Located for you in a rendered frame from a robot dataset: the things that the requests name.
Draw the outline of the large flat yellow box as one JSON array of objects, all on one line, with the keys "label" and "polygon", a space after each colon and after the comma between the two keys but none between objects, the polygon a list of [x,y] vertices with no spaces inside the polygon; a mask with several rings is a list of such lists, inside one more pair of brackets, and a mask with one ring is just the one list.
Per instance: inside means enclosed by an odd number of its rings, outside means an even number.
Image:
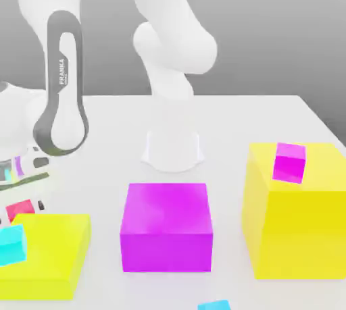
[{"label": "large flat yellow box", "polygon": [[74,297],[91,240],[89,214],[18,214],[27,258],[0,267],[0,300],[65,301]]}]

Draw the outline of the small magenta cube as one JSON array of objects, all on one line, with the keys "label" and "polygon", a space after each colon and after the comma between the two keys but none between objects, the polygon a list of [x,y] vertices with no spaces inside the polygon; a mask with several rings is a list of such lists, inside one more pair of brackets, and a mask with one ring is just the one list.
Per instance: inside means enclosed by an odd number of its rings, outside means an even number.
[{"label": "small magenta cube", "polygon": [[306,164],[306,146],[277,143],[273,180],[301,184]]}]

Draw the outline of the small red cube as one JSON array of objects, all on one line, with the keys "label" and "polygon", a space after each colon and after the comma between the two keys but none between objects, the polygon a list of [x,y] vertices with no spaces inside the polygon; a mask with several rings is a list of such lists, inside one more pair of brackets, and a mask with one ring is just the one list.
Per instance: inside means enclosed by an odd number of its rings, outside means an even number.
[{"label": "small red cube", "polygon": [[35,213],[35,209],[30,199],[8,205],[5,210],[10,223],[13,222],[19,213]]}]

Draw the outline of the large tall yellow box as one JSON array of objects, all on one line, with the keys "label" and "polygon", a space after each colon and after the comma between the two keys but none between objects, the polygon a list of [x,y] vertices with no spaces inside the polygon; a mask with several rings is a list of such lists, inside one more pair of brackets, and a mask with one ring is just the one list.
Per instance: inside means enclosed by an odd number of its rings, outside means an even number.
[{"label": "large tall yellow box", "polygon": [[251,143],[241,227],[258,280],[346,278],[346,157],[308,143],[303,182],[273,179],[276,143]]}]

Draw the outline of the large magenta box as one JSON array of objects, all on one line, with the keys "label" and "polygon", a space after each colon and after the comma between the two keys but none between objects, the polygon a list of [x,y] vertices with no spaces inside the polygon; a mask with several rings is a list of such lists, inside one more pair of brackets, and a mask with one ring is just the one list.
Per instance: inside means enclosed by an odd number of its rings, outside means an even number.
[{"label": "large magenta box", "polygon": [[120,228],[124,272],[210,272],[213,237],[206,184],[129,184]]}]

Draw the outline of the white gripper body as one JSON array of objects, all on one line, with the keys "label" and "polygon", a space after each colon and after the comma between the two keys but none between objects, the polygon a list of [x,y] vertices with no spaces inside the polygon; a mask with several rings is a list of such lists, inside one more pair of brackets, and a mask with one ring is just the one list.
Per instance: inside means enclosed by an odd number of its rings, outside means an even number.
[{"label": "white gripper body", "polygon": [[51,202],[51,177],[48,172],[24,176],[20,180],[0,180],[0,209],[30,199],[35,208],[41,202],[48,208]]}]

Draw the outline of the small cyan cube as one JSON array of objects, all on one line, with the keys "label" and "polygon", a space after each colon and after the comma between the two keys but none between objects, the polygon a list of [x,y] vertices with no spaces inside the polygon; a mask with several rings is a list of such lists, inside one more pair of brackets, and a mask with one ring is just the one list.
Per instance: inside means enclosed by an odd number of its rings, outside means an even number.
[{"label": "small cyan cube", "polygon": [[27,239],[23,224],[0,229],[0,266],[27,260]]},{"label": "small cyan cube", "polygon": [[227,300],[219,300],[199,304],[197,310],[231,310],[231,308]]}]

